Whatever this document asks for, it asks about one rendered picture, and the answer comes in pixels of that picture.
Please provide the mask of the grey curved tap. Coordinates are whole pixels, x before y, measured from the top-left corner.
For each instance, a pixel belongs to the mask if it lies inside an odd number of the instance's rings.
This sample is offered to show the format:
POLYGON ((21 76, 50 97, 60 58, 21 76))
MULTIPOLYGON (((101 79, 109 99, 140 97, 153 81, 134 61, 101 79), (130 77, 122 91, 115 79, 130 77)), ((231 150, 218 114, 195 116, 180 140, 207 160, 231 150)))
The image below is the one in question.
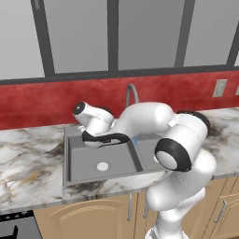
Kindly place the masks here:
POLYGON ((139 103, 139 97, 138 97, 136 87, 134 86, 133 83, 130 83, 130 84, 127 85, 126 95, 125 95, 125 107, 128 107, 130 105, 131 96, 134 97, 134 102, 136 104, 138 104, 139 103))

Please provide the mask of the grey and black appliance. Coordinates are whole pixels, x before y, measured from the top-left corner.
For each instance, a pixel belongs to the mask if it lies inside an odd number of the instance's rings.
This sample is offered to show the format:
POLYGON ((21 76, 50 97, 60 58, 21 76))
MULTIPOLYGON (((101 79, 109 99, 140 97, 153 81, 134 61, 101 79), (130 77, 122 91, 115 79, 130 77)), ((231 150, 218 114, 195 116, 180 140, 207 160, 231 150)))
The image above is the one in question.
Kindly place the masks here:
POLYGON ((43 239, 34 211, 0 215, 0 239, 43 239))

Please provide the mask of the tan wooden cupboard door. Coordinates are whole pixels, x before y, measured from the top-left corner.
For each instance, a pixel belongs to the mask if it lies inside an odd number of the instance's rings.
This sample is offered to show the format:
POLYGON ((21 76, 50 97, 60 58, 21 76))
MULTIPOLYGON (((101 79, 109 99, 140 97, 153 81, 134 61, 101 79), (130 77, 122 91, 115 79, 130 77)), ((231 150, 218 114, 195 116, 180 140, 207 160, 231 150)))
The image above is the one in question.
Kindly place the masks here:
POLYGON ((137 193, 137 206, 135 214, 134 239, 145 239, 145 235, 156 222, 157 213, 148 208, 148 217, 143 218, 146 193, 144 191, 137 193))
POLYGON ((239 239, 239 176, 226 180, 202 239, 239 239), (214 220, 218 218, 223 200, 227 206, 216 224, 214 220))
POLYGON ((128 194, 34 211, 43 239, 134 239, 137 194, 127 221, 128 194))

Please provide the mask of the dark framed window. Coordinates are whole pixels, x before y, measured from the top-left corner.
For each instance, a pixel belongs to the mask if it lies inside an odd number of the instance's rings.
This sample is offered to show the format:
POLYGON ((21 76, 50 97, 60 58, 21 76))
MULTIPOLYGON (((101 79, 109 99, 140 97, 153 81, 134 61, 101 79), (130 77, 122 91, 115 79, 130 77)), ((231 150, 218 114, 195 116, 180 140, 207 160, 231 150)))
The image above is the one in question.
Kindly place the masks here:
POLYGON ((0 0, 0 85, 239 70, 239 0, 0 0))

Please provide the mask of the grey kitchen sink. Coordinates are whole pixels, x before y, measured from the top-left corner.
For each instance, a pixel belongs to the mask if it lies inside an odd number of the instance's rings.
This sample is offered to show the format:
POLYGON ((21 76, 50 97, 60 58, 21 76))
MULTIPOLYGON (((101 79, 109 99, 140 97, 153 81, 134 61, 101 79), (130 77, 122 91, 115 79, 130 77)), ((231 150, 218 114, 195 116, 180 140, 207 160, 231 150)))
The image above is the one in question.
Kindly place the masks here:
POLYGON ((64 128, 63 184, 65 186, 125 176, 160 172, 163 167, 154 158, 160 137, 139 136, 137 142, 89 148, 81 138, 78 125, 64 128))

